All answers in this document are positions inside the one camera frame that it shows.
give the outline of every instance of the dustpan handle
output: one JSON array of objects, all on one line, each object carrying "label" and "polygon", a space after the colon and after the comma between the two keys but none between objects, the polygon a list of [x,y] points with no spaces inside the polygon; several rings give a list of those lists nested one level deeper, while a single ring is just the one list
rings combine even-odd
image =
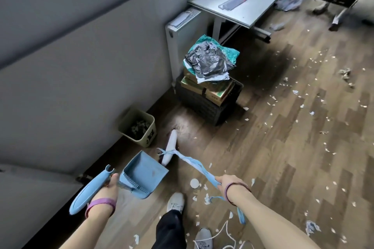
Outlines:
[{"label": "dustpan handle", "polygon": [[96,193],[110,180],[110,176],[115,172],[113,169],[109,171],[110,165],[107,165],[105,170],[100,172],[94,179],[90,181],[75,197],[70,205],[69,213],[74,215],[83,209],[96,195]]}]

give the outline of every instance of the person's hand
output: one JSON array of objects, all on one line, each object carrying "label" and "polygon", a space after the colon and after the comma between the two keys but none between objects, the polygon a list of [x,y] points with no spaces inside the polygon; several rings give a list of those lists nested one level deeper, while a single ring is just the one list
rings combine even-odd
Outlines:
[{"label": "person's hand", "polygon": [[[114,173],[111,176],[109,183],[107,185],[103,186],[98,191],[98,193],[96,193],[96,195],[92,198],[91,201],[94,201],[94,200],[97,200],[97,199],[100,199],[100,198],[110,198],[110,199],[115,200],[115,202],[117,202],[117,199],[118,199],[118,185],[117,185],[118,178],[119,178],[119,174]],[[103,216],[107,216],[107,218],[109,218],[110,215],[112,214],[112,211],[113,211],[113,207],[111,205],[98,204],[98,205],[93,206],[90,209],[89,217],[103,215]]]},{"label": "person's hand", "polygon": [[[222,175],[222,176],[216,176],[215,180],[217,180],[221,185],[218,185],[218,190],[221,191],[222,196],[225,197],[225,189],[227,185],[229,185],[232,182],[240,182],[247,185],[243,180],[236,177],[235,175]],[[231,185],[227,190],[227,198],[232,202],[236,203],[235,200],[238,197],[238,193],[240,192],[249,192],[243,185],[234,184]]]}]

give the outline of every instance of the black pants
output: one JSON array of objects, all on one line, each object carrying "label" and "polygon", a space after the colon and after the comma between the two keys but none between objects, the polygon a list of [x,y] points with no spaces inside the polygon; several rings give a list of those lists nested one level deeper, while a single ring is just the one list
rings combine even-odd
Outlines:
[{"label": "black pants", "polygon": [[156,227],[156,242],[152,249],[186,249],[182,214],[171,210],[164,214]]}]

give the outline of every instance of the person's arm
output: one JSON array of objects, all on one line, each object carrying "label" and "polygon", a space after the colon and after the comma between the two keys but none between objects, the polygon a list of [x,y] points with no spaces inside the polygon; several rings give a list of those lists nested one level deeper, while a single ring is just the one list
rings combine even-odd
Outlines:
[{"label": "person's arm", "polygon": [[[244,183],[235,175],[216,177],[222,185],[218,189],[224,196],[227,185],[231,182]],[[238,206],[255,228],[266,249],[320,249],[305,233],[281,215],[259,202],[242,185],[231,185],[227,198]]]},{"label": "person's arm", "polygon": [[[108,186],[92,198],[92,201],[100,198],[110,198],[117,201],[118,198],[118,174],[113,174]],[[97,204],[88,213],[88,218],[77,228],[60,249],[94,249],[101,233],[103,232],[113,207],[108,204]]]}]

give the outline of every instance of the white sneaker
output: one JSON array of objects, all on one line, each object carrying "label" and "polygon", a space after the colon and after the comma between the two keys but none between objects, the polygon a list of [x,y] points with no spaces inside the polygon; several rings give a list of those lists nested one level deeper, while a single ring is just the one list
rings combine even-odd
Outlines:
[{"label": "white sneaker", "polygon": [[[208,239],[211,237],[212,237],[212,234],[210,233],[210,230],[207,228],[202,228],[200,229],[198,234],[196,234],[195,240],[204,240],[204,239]],[[199,241],[199,242],[196,241],[196,243],[199,245],[199,247],[197,247],[195,244],[194,249],[213,249],[213,239],[209,239],[206,241]]]},{"label": "white sneaker", "polygon": [[168,201],[168,207],[166,208],[166,212],[169,212],[171,210],[178,210],[180,213],[182,213],[184,208],[184,197],[182,193],[174,193],[169,201]]}]

